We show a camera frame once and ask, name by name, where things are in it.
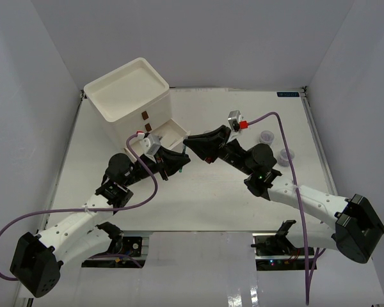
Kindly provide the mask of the green gel pen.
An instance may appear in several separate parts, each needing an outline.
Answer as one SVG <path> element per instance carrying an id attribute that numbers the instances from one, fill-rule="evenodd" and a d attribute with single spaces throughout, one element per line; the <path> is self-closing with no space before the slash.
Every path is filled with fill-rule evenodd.
<path id="1" fill-rule="evenodd" d="M 186 154 L 186 145 L 183 145 L 183 146 L 182 146 L 182 154 L 183 154 L 183 156 Z M 180 169 L 179 169 L 179 173 L 182 173 L 183 165 L 180 167 Z"/>

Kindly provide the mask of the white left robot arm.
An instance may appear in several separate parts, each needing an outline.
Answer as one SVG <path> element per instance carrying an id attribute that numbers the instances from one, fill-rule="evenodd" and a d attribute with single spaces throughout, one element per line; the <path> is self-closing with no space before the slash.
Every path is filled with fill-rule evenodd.
<path id="1" fill-rule="evenodd" d="M 153 159 L 141 155 L 136 162 L 124 153 L 115 154 L 108 162 L 101 186 L 81 211 L 18 240 L 11 273 L 33 297 L 40 298 L 56 286 L 65 264 L 83 262 L 95 255 L 123 253 L 124 233 L 108 220 L 133 196 L 128 187 L 156 173 L 166 180 L 189 162 L 188 154 L 166 148 L 160 148 Z"/>

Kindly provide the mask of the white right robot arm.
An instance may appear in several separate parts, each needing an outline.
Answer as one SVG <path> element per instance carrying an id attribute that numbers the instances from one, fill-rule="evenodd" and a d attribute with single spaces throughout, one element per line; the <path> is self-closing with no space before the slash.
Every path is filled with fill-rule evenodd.
<path id="1" fill-rule="evenodd" d="M 189 136 L 183 143 L 207 163 L 221 159 L 242 171 L 248 176 L 244 184 L 254 196 L 303 210 L 323 222 L 329 229 L 328 239 L 322 241 L 324 248 L 333 244 L 346 258 L 368 262 L 384 234 L 384 224 L 366 197 L 355 194 L 345 198 L 295 185 L 274 168 L 277 161 L 269 145 L 260 143 L 245 150 L 238 140 L 230 139 L 231 133 L 222 125 L 212 132 Z"/>

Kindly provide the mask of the clear paper clip jar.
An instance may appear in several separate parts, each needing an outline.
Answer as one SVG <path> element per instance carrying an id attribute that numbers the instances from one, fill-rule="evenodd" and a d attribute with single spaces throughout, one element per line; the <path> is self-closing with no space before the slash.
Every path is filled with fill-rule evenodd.
<path id="1" fill-rule="evenodd" d="M 293 161 L 294 158 L 295 158 L 294 151 L 292 151 L 291 149 L 287 151 L 286 149 L 283 148 L 278 153 L 277 163 L 282 167 L 289 167 L 290 166 L 289 159 Z"/>
<path id="2" fill-rule="evenodd" d="M 275 139 L 275 135 L 269 130 L 263 130 L 259 135 L 259 142 L 271 145 Z"/>

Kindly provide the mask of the white drawer cabinet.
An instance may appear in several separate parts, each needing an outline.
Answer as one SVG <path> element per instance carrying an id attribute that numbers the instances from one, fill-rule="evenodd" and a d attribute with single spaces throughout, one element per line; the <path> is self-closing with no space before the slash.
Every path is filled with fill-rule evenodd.
<path id="1" fill-rule="evenodd" d="M 172 118 L 169 84 L 145 58 L 86 84 L 84 93 L 119 150 L 135 132 L 151 132 Z"/>

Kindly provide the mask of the blue table label sticker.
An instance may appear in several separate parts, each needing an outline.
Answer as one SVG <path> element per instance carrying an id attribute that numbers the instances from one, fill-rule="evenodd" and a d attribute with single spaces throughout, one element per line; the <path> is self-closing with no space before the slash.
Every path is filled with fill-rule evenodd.
<path id="1" fill-rule="evenodd" d="M 278 91 L 277 97 L 299 97 L 300 94 L 297 91 Z"/>

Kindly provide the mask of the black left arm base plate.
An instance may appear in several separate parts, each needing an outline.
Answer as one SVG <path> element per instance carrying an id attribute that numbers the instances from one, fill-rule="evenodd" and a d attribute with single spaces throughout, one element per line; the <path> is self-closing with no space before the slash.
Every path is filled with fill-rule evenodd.
<path id="1" fill-rule="evenodd" d="M 96 235 L 90 241 L 90 248 L 84 253 L 84 259 L 139 257 L 142 255 L 143 238 L 139 236 L 124 236 L 117 240 Z"/>

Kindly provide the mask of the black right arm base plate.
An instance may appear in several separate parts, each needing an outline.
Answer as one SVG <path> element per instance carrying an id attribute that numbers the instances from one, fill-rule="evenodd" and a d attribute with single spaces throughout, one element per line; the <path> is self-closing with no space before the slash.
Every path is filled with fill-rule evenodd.
<path id="1" fill-rule="evenodd" d="M 261 258 L 285 256 L 289 262 L 305 256 L 305 249 L 297 248 L 287 238 L 289 230 L 294 224 L 296 224 L 295 220 L 286 220 L 274 233 L 253 234 L 251 247 L 254 249 L 255 255 Z"/>

